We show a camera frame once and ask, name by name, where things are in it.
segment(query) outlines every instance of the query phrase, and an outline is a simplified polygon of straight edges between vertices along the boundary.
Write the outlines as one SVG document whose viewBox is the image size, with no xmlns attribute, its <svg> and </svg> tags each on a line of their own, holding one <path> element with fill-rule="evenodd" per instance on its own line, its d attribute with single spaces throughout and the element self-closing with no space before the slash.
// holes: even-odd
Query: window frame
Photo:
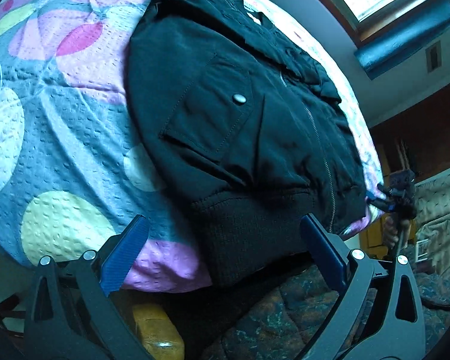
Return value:
<svg viewBox="0 0 450 360">
<path fill-rule="evenodd" d="M 428 0 L 393 0 L 359 21 L 344 0 L 319 0 L 340 22 L 355 45 L 360 47 L 387 31 L 393 22 L 410 12 L 415 12 Z"/>
</svg>

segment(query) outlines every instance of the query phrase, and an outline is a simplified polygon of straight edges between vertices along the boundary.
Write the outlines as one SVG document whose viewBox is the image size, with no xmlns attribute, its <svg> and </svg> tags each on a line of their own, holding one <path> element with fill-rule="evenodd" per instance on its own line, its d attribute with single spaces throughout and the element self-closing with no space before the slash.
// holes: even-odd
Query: quilted fabric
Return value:
<svg viewBox="0 0 450 360">
<path fill-rule="evenodd" d="M 438 274 L 450 279 L 450 171 L 416 187 L 417 238 L 429 239 L 427 252 Z"/>
<path fill-rule="evenodd" d="M 125 286 L 190 291 L 211 281 L 196 240 L 127 112 L 126 47 L 149 0 L 0 3 L 0 251 L 24 266 L 98 249 L 135 214 L 150 219 Z M 244 0 L 322 63 L 334 81 L 367 187 L 383 180 L 354 93 L 337 64 L 268 0 Z M 352 236 L 378 216 L 352 224 Z"/>
<path fill-rule="evenodd" d="M 440 309 L 450 305 L 450 281 L 437 274 L 416 274 L 415 277 L 421 297 L 436 306 L 434 309 L 422 307 L 426 351 L 429 352 L 450 326 L 450 310 Z M 370 315 L 375 294 L 375 290 L 368 291 L 342 350 L 357 342 Z M 338 294 L 327 287 L 314 265 L 288 279 L 257 303 L 208 347 L 201 359 L 294 359 L 323 323 L 337 298 Z"/>
</svg>

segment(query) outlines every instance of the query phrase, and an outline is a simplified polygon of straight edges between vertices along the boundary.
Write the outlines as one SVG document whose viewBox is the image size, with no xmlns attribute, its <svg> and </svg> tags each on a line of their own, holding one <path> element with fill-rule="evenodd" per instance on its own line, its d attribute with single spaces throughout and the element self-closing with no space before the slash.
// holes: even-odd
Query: jacket pocket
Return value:
<svg viewBox="0 0 450 360">
<path fill-rule="evenodd" d="M 248 71 L 214 54 L 182 94 L 160 135 L 219 162 L 252 110 Z"/>
</svg>

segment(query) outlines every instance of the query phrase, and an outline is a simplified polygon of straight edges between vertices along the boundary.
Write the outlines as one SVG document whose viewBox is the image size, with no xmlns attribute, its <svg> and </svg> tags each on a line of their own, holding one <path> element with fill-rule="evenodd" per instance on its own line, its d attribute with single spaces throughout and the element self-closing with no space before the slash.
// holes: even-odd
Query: bed sheet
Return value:
<svg viewBox="0 0 450 360">
<path fill-rule="evenodd" d="M 150 238 L 124 286 L 191 291 L 210 277 L 127 112 L 127 44 L 148 2 L 0 3 L 0 251 L 30 267 L 45 254 L 74 259 L 141 214 L 151 222 Z M 337 64 L 270 1 L 244 5 L 323 64 L 343 100 L 367 187 L 377 192 L 378 156 Z M 345 233 L 358 233 L 378 214 L 369 207 Z"/>
</svg>

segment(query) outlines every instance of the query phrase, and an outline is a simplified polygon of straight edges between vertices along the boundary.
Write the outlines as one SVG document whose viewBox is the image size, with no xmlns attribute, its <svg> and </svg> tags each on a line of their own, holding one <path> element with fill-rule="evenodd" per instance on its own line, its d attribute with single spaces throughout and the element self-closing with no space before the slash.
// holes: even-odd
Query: beige quilted cover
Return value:
<svg viewBox="0 0 450 360">
<path fill-rule="evenodd" d="M 437 273 L 450 279 L 450 170 L 416 186 L 418 240 L 429 239 L 427 252 Z"/>
</svg>

